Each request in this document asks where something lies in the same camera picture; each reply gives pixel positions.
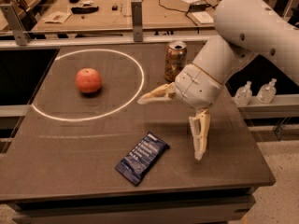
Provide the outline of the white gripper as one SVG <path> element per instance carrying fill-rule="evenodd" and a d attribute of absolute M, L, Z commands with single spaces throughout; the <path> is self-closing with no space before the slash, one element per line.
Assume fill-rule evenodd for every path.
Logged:
<path fill-rule="evenodd" d="M 172 101 L 175 96 L 183 103 L 200 109 L 189 117 L 192 132 L 194 157 L 200 161 L 206 152 L 210 127 L 210 114 L 206 109 L 212 106 L 221 93 L 222 85 L 207 75 L 195 64 L 187 64 L 176 76 L 175 83 L 162 86 L 142 95 L 137 102 L 146 105 L 155 102 Z"/>

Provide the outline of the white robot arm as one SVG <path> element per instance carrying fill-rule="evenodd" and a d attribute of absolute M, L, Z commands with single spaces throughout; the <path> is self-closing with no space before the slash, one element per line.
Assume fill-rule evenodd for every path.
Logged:
<path fill-rule="evenodd" d="M 299 29 L 284 21 L 263 0 L 221 0 L 215 10 L 214 27 L 218 35 L 208 39 L 174 82 L 138 99 L 144 105 L 178 98 L 196 110 L 189 121 L 197 160 L 206 152 L 208 109 L 226 81 L 255 56 L 264 56 L 299 83 Z"/>

